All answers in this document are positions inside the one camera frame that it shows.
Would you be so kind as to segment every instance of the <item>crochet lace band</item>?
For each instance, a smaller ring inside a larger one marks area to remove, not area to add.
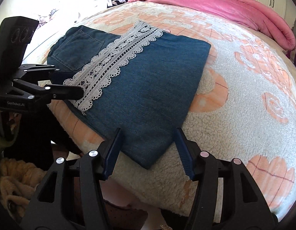
[[[132,28],[120,38],[110,43],[99,54],[86,64],[82,71],[72,79],[64,81],[64,85],[79,85],[84,89],[84,96],[77,101],[71,101],[80,111],[92,107],[93,100],[102,95],[102,88],[111,83],[111,78],[120,74],[120,67],[128,64],[130,59],[143,51],[143,46],[161,37],[161,29],[150,26],[146,22],[137,21]]]

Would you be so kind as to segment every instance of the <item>brown cloth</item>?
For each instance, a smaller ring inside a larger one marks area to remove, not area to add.
[[[0,162],[0,200],[10,216],[18,223],[25,214],[26,207],[32,198],[36,187],[42,181],[46,171],[32,163],[2,159]],[[82,216],[80,180],[74,179],[75,211]],[[129,207],[118,207],[108,201],[105,202],[110,223],[115,228],[141,229],[148,213]]]

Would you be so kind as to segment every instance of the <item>fleece blanket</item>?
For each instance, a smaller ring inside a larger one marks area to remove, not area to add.
[[[295,36],[284,19],[255,0],[129,0],[135,1],[188,7],[221,16],[260,31],[274,39],[284,50],[292,50],[296,46]]]
[[[151,2],[127,3],[76,26],[123,34],[137,20],[212,45],[182,129],[216,158],[240,158],[270,210],[282,219],[296,200],[296,84],[281,47],[264,34],[224,18]],[[28,61],[43,63],[65,33],[45,42]],[[98,148],[102,137],[64,102],[54,100],[49,107],[83,152]],[[112,178],[142,202],[185,216],[197,186],[185,175],[174,144],[149,170],[120,153]],[[215,221],[220,213],[221,200]]]

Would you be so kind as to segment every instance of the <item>silver screw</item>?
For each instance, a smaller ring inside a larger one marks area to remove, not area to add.
[[[237,165],[240,165],[240,164],[242,163],[242,161],[241,161],[240,159],[238,159],[238,158],[234,158],[234,159],[233,159],[233,162],[234,162],[235,164],[237,164]]]
[[[202,156],[202,157],[208,157],[209,156],[209,153],[206,152],[206,151],[201,151],[200,152],[200,156]]]
[[[64,162],[64,158],[59,157],[58,159],[56,159],[56,163],[61,164]]]
[[[90,156],[96,156],[96,155],[98,155],[98,151],[92,150],[91,152],[89,152],[89,155]]]

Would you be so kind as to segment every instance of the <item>pink blanket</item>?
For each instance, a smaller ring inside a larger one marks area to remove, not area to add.
[[[260,31],[274,39],[284,50],[296,46],[295,36],[275,11],[255,0],[129,0],[188,7],[210,13]]]

